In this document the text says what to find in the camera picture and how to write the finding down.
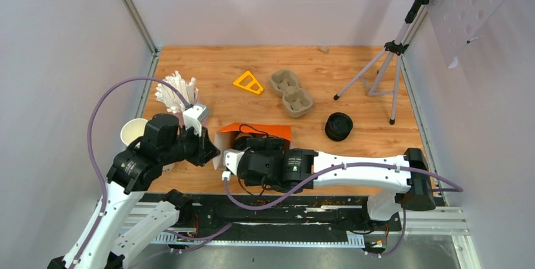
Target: open cardboard box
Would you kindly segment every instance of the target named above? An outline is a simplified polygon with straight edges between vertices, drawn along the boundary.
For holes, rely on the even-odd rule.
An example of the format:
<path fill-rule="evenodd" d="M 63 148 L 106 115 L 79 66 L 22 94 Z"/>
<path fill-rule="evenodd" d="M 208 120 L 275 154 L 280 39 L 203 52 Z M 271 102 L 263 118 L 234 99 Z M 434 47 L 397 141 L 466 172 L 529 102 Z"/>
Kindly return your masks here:
<path fill-rule="evenodd" d="M 221 155 L 214 158 L 214 169 L 222 171 L 226 170 L 225 164 L 223 163 L 223 154 L 225 153 L 225 150 L 232 148 L 232 144 L 240 133 L 256 133 L 260 135 L 268 133 L 271 136 L 277 136 L 278 138 L 286 140 L 288 148 L 291 148 L 290 126 L 233 123 L 216 132 L 214 145 L 221 150 Z"/>

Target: white wall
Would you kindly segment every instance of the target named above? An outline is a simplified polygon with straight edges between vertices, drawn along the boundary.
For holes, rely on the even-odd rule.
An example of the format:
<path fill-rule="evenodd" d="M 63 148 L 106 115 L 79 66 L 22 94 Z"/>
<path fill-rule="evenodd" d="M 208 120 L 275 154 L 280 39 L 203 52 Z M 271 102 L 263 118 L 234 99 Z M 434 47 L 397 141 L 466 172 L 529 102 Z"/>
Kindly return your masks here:
<path fill-rule="evenodd" d="M 121 0 L 0 0 L 0 260 L 46 268 L 74 244 L 100 196 L 86 149 L 101 94 L 143 75 L 150 55 Z M 104 173 L 141 84 L 110 96 L 97 116 Z"/>
<path fill-rule="evenodd" d="M 532 268 L 535 225 L 535 0 L 506 0 L 447 69 L 429 22 L 408 72 L 437 169 L 466 189 L 465 213 L 484 269 Z"/>
<path fill-rule="evenodd" d="M 163 45 L 384 45 L 413 0 L 133 0 Z"/>

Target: wooden tabletop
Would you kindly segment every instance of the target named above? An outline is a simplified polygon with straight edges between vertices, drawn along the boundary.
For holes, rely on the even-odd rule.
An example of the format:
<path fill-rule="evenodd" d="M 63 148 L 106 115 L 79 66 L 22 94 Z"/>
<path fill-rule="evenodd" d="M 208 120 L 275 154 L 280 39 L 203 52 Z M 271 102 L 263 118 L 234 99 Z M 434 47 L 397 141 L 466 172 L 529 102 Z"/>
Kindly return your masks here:
<path fill-rule="evenodd" d="M 155 77 L 179 71 L 183 78 L 197 78 L 199 99 L 211 110 L 208 129 L 213 141 L 215 132 L 234 122 L 280 124 L 292 127 L 295 148 L 314 149 L 353 157 L 390 157 L 403 154 L 408 147 L 422 148 L 420 134 L 403 79 L 400 79 L 396 124 L 389 124 L 392 95 L 366 96 L 362 82 L 356 82 L 339 100 L 332 97 L 342 89 L 381 47 L 330 47 L 328 54 L 312 46 L 231 46 L 231 47 L 164 47 Z M 373 82 L 382 61 L 365 76 Z M 381 85 L 383 90 L 394 86 L 393 60 Z M 314 99 L 312 112 L 292 119 L 284 111 L 281 98 L 269 85 L 271 74 L 291 69 L 299 78 L 300 87 Z M 232 83 L 245 71 L 251 71 L 264 87 L 260 96 L 239 89 Z M 156 84 L 152 84 L 144 117 L 166 112 L 156 101 Z M 353 131 L 341 142 L 331 141 L 324 132 L 325 122 L 334 112 L 344 112 L 353 120 Z M 224 193 L 221 171 L 211 164 L 195 167 L 186 161 L 174 170 L 164 172 L 150 187 L 151 192 L 178 189 L 183 193 Z M 236 178 L 230 182 L 232 193 L 243 193 Z M 259 193 L 259 188 L 248 188 Z M 375 194 L 377 188 L 330 187 L 305 190 L 302 194 Z"/>

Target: black lid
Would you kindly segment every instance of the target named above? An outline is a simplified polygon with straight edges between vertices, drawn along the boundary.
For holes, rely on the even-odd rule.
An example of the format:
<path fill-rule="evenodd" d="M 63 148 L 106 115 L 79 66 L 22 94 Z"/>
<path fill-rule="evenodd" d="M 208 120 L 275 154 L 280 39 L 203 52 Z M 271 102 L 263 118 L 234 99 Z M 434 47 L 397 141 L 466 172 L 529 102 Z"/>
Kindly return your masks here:
<path fill-rule="evenodd" d="M 353 121 L 347 114 L 341 112 L 329 116 L 325 124 L 325 134 L 333 141 L 343 141 L 350 135 Z"/>

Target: white cup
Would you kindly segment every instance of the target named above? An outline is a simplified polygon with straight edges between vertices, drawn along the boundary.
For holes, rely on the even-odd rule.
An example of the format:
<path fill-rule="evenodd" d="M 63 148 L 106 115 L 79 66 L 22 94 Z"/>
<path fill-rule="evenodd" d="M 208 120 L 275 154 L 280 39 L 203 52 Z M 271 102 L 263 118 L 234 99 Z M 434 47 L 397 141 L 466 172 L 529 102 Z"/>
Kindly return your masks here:
<path fill-rule="evenodd" d="M 121 129 L 121 141 L 125 146 L 130 145 L 136 138 L 139 138 L 143 135 L 145 131 L 145 125 L 147 120 L 143 118 L 133 119 L 126 123 Z M 162 171 L 168 172 L 173 170 L 175 164 L 169 164 L 163 166 Z"/>

